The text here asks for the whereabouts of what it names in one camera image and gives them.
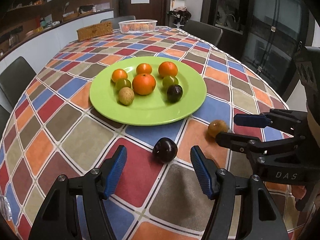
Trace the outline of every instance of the colorful tablecloth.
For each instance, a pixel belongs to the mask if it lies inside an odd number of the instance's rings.
[[[92,80],[105,67],[131,57],[156,56],[180,60],[203,76],[205,102],[181,121],[153,127],[123,125],[101,116],[89,101]],[[38,209],[60,174],[85,174],[125,145],[128,160],[116,193],[105,201],[118,240],[200,239],[213,202],[202,194],[190,163],[190,148],[204,154],[236,176],[252,174],[241,153],[219,147],[206,135],[215,119],[236,133],[261,140],[287,138],[272,128],[233,124],[237,113],[286,108],[278,95],[247,67],[211,44],[167,27],[155,32],[122,35],[119,31],[84,42],[72,42],[43,68],[15,107],[0,151],[0,189],[10,201],[13,228],[26,240]],[[169,137],[177,158],[162,165],[151,158],[153,145]],[[266,184],[290,237],[301,231],[309,213],[298,212],[290,186]],[[234,239],[240,197],[230,230]],[[77,198],[84,239],[89,239],[82,204]]]

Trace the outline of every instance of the chair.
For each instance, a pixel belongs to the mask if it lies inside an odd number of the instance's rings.
[[[221,28],[193,20],[188,20],[183,30],[214,46],[217,46],[223,33]]]
[[[18,57],[0,74],[0,88],[13,108],[35,76],[24,57]]]
[[[129,16],[121,16],[121,17],[117,17],[117,18],[104,19],[104,20],[101,20],[100,23],[112,22],[112,28],[114,30],[116,30],[116,29],[120,29],[119,22],[133,21],[135,19],[136,19],[136,17],[134,15],[129,15]]]
[[[10,113],[0,105],[0,138],[4,131],[4,128],[9,120]]]

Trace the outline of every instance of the wooden door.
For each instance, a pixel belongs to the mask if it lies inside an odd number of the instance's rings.
[[[120,16],[134,15],[137,20],[157,20],[157,25],[165,25],[167,0],[150,0],[150,3],[131,4],[131,0],[119,0]]]

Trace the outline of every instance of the white plastic basket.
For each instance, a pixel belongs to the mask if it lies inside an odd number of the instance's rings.
[[[123,34],[150,33],[156,29],[156,20],[133,20],[119,22],[120,31]]]

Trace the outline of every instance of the glass door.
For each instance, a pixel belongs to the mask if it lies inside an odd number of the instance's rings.
[[[276,5],[277,0],[254,0],[252,24],[242,62],[257,74],[261,71],[261,63],[269,47]]]
[[[305,44],[308,21],[302,0],[255,0],[242,62],[280,96],[296,71],[292,56]]]
[[[308,10],[302,0],[277,0],[270,44],[258,74],[280,95],[296,71],[292,56],[298,46],[304,46],[307,30]]]

